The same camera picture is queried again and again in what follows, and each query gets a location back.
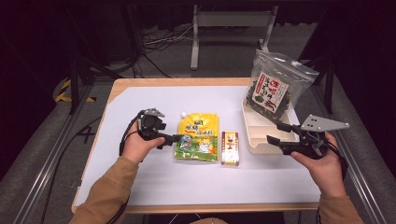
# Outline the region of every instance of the sleeve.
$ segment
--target sleeve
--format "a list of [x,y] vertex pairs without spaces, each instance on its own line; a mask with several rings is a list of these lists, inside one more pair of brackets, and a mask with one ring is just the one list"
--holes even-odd
[[[91,187],[70,223],[107,223],[128,200],[138,165],[124,157],[117,161]],[[116,223],[121,223],[124,214]]]
[[327,197],[320,195],[319,214],[322,224],[363,223],[349,196]]

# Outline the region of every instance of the plastic container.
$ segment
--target plastic container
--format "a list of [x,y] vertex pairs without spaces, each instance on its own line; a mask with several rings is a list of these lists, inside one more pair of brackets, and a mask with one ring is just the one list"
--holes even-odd
[[[242,111],[247,130],[248,150],[253,154],[283,154],[279,147],[268,144],[267,134],[279,138],[281,142],[299,142],[300,137],[296,133],[286,133],[277,129],[269,119],[263,117],[252,108],[242,102]],[[282,122],[299,125],[294,109],[289,109],[281,118]]]

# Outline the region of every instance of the hand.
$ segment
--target hand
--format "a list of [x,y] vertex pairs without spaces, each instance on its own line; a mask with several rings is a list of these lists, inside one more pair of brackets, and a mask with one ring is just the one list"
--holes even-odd
[[[334,136],[325,133],[326,139],[337,147]],[[297,162],[305,166],[312,179],[318,185],[322,195],[331,197],[347,196],[338,156],[331,150],[320,160],[312,160],[305,155],[292,152],[290,154]]]
[[155,138],[149,141],[144,140],[137,132],[137,122],[132,125],[128,134],[132,132],[135,133],[131,134],[126,139],[122,156],[136,164],[139,164],[139,162],[145,159],[152,148],[155,148],[165,142],[164,137]]

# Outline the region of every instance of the metal frame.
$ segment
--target metal frame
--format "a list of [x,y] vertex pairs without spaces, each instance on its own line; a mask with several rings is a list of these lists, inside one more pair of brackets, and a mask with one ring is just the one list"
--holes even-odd
[[267,46],[274,27],[276,12],[277,7],[272,7],[271,11],[199,11],[198,6],[194,5],[191,70],[198,69],[198,28],[200,26],[264,26],[265,35],[259,43],[261,49],[268,52]]

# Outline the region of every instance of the plastic bag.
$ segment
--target plastic bag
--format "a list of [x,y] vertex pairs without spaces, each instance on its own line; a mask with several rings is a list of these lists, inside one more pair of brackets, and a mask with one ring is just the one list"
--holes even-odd
[[279,53],[256,51],[246,105],[273,123],[294,108],[318,72]]
[[176,159],[218,160],[219,117],[217,114],[187,115],[178,124],[178,133],[183,135],[176,144]]

